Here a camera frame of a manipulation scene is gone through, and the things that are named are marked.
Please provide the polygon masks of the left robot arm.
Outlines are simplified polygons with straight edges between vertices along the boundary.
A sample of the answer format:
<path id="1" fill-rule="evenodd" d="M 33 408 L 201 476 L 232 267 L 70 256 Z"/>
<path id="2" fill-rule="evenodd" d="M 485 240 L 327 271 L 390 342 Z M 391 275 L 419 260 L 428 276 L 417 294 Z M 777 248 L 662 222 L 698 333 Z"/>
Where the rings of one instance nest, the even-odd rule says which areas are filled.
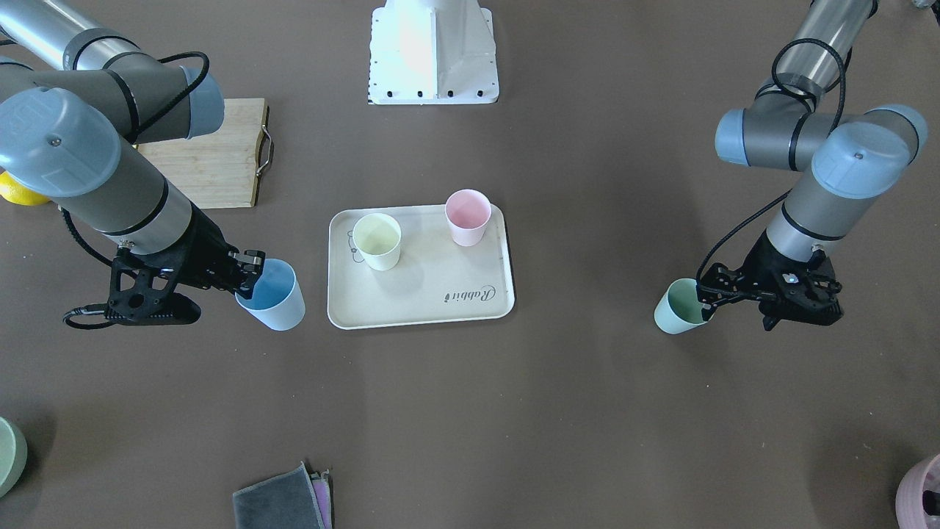
<path id="1" fill-rule="evenodd" d="M 876 1 L 813 1 L 751 107 L 720 120 L 715 150 L 722 160 L 801 178 L 778 198 L 780 211 L 741 267 L 702 262 L 696 294 L 704 320 L 745 299 L 758 302 L 766 331 L 782 320 L 832 325 L 842 318 L 831 255 L 929 137 L 924 118 L 906 105 L 857 116 L 818 111 L 826 93 L 844 90 L 853 43 L 877 10 Z"/>

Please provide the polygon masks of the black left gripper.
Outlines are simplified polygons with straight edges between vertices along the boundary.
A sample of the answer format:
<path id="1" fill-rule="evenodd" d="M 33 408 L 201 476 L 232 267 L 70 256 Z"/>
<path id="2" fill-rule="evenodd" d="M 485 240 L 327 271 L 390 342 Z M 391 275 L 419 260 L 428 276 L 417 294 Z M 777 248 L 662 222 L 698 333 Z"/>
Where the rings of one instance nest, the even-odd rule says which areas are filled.
<path id="1" fill-rule="evenodd" d="M 701 320 L 709 322 L 717 308 L 740 301 L 758 301 L 765 331 L 782 320 L 812 325 L 832 325 L 844 315 L 837 295 L 842 284 L 826 252 L 810 251 L 808 262 L 790 259 L 762 234 L 743 261 L 731 270 L 722 262 L 711 265 L 698 280 L 696 298 Z"/>

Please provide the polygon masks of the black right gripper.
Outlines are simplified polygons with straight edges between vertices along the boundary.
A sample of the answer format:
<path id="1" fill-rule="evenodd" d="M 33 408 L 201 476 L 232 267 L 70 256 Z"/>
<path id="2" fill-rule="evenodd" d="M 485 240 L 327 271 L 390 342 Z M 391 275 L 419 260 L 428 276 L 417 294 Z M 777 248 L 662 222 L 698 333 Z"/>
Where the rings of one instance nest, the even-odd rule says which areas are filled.
<path id="1" fill-rule="evenodd" d="M 192 209 L 179 238 L 161 250 L 146 245 L 140 231 L 121 232 L 111 265 L 105 321 L 114 325 L 188 325 L 201 309 L 176 292 L 179 284 L 201 290 L 218 288 L 244 299 L 254 295 L 266 254 L 239 252 L 229 245 L 207 215 Z"/>

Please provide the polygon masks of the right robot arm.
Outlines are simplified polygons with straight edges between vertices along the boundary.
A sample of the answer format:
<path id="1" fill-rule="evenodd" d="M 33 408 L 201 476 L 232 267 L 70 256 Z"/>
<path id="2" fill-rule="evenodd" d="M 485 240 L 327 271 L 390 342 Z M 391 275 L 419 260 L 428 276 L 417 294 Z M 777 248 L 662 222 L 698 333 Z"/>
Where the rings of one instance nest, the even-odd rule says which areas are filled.
<path id="1" fill-rule="evenodd" d="M 71 309 L 68 327 L 186 325 L 201 310 L 179 284 L 254 295 L 262 251 L 239 251 L 137 150 L 223 124 L 209 58 L 158 60 L 64 1 L 4 1 L 2 33 L 50 70 L 2 60 L 2 167 L 117 245 L 107 301 Z"/>

